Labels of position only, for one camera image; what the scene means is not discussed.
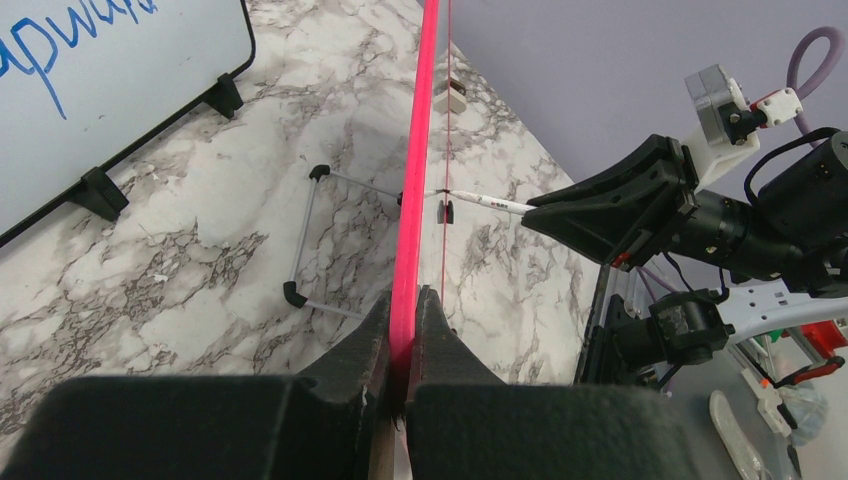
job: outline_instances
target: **marble table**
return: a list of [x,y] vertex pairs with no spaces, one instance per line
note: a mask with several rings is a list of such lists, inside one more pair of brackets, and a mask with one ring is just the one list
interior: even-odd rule
[[[45,392],[97,374],[294,373],[357,326],[298,310],[282,286],[314,165],[403,184],[421,7],[414,0],[249,0],[257,41],[232,121],[198,107],[110,176],[110,224],[63,206],[0,250],[0,466]],[[568,177],[467,62],[456,188],[526,199]],[[597,267],[458,205],[444,303],[511,382],[568,383]],[[392,282],[399,207],[322,180],[300,293],[362,313]]]

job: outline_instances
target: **whiteboard frame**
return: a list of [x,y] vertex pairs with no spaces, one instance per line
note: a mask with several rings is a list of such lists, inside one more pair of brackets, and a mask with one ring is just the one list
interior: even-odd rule
[[[244,21],[247,24],[247,32],[250,36],[250,56],[247,61],[238,66],[232,72],[220,72],[219,75],[229,74],[233,79],[241,75],[245,70],[247,70],[252,64],[253,60],[256,58],[256,38],[253,34],[253,25],[250,23],[250,15],[247,11],[247,0],[241,0],[242,11],[244,12]],[[165,119],[164,122],[160,123],[152,130],[141,136],[138,140],[131,143],[129,146],[118,152],[115,156],[107,160],[105,163],[101,164],[99,167],[104,171],[109,171],[112,167],[119,164],[121,161],[132,155],[136,150],[141,148],[144,144],[152,140],[156,135],[159,135],[165,129],[176,123],[180,118],[185,116],[188,112],[193,110],[198,105],[204,103],[206,98],[215,90],[217,85],[213,85],[211,88],[202,92],[198,95],[194,100],[186,104],[183,108],[179,109],[176,113]],[[77,181],[64,192],[57,195],[53,200],[47,202],[44,206],[15,224],[12,228],[4,232],[0,235],[0,248],[3,248],[6,244],[11,242],[15,237],[24,233],[27,229],[38,223],[39,220],[46,217],[50,212],[58,208],[63,203],[70,201],[75,193],[80,192],[81,189],[84,188],[84,185],[81,180]]]

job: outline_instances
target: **pink tape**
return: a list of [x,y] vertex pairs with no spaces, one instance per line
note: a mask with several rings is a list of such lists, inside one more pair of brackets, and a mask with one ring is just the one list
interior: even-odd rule
[[415,339],[415,304],[418,298],[418,260],[421,250],[421,213],[424,208],[424,180],[427,173],[427,144],[430,136],[430,110],[433,100],[433,67],[439,26],[439,0],[427,0],[421,25],[418,72],[409,126],[409,150],[403,204],[400,209],[398,249],[392,285],[389,347],[393,376],[405,389],[409,380],[412,342]]

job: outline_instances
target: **blue handwriting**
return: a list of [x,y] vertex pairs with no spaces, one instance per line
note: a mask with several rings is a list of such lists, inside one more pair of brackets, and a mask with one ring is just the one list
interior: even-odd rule
[[[129,16],[132,18],[133,23],[138,25],[138,15],[134,9],[139,7],[143,12],[153,15],[159,11],[153,2],[154,0],[137,0],[137,2],[134,2],[133,0],[98,0],[98,3],[101,4],[101,7],[98,8],[97,5],[95,5],[95,0],[88,0],[87,5],[85,0],[79,0],[79,7],[68,7],[68,20],[70,21],[69,27],[60,26],[59,23],[50,17],[45,17],[44,20],[47,22],[47,25],[53,33],[55,33],[59,39],[68,46],[68,48],[76,48],[80,44],[80,39],[85,35],[85,33],[87,33],[91,38],[97,38],[98,23],[95,21],[95,18],[97,18],[100,22],[112,25],[115,23],[116,14],[119,14]],[[48,76],[59,58],[60,50],[59,45],[56,43],[56,39],[53,38],[53,35],[51,35],[46,28],[42,27],[31,18],[23,18],[18,21],[12,26],[12,29],[9,30],[9,33],[11,33],[12,38],[15,40],[22,56],[26,58],[26,61],[24,61],[20,55],[16,56],[15,53],[9,50],[3,42],[3,39],[0,39],[0,78],[3,78],[3,76],[5,76],[12,67],[25,75],[38,75],[44,83],[44,86],[47,88],[47,92],[50,94],[50,97],[53,99],[53,103],[56,105],[59,115],[61,115],[64,120],[67,120],[68,117],[65,116],[65,109],[62,108],[62,102],[59,100],[59,95],[56,93],[56,89]],[[37,45],[36,42],[40,42],[42,46],[46,45],[49,47],[50,55],[46,56],[47,58],[36,58],[30,48],[31,46]]]

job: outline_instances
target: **white marker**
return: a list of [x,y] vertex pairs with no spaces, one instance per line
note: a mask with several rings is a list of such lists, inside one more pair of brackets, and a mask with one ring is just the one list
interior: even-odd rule
[[479,193],[463,192],[462,190],[448,190],[447,194],[459,200],[476,203],[493,210],[500,210],[515,215],[524,215],[536,207],[525,205],[523,203],[511,202],[501,198],[490,197],[488,195],[480,195]]

